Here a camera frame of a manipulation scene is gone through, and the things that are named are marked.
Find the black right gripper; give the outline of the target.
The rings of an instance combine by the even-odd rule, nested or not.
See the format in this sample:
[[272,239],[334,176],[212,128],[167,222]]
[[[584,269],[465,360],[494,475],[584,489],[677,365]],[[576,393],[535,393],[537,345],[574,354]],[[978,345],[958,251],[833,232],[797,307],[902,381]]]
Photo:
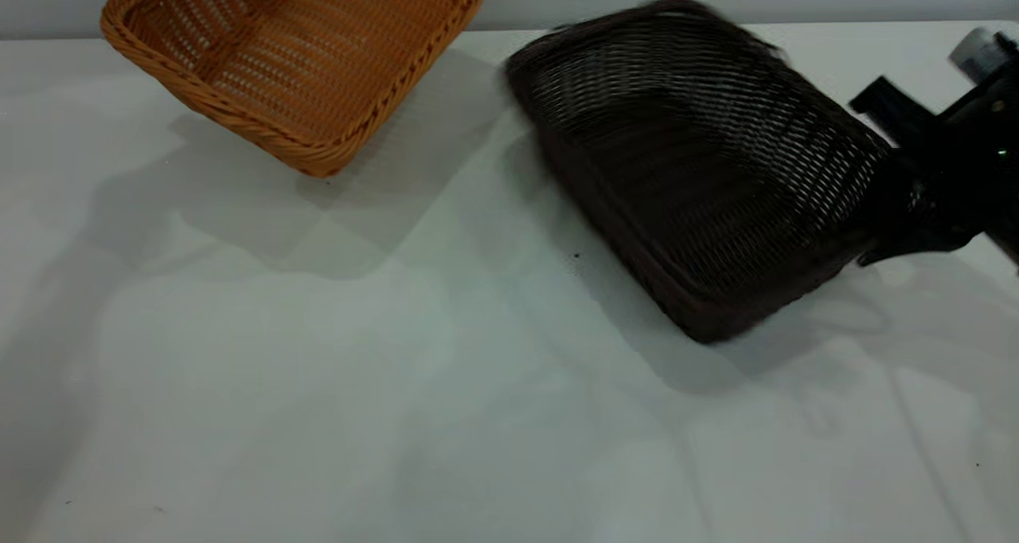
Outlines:
[[862,224],[860,268],[909,254],[948,253],[979,234],[1010,260],[1017,245],[1017,67],[1006,65],[933,115],[884,76],[852,100],[898,144],[917,203],[903,227]]

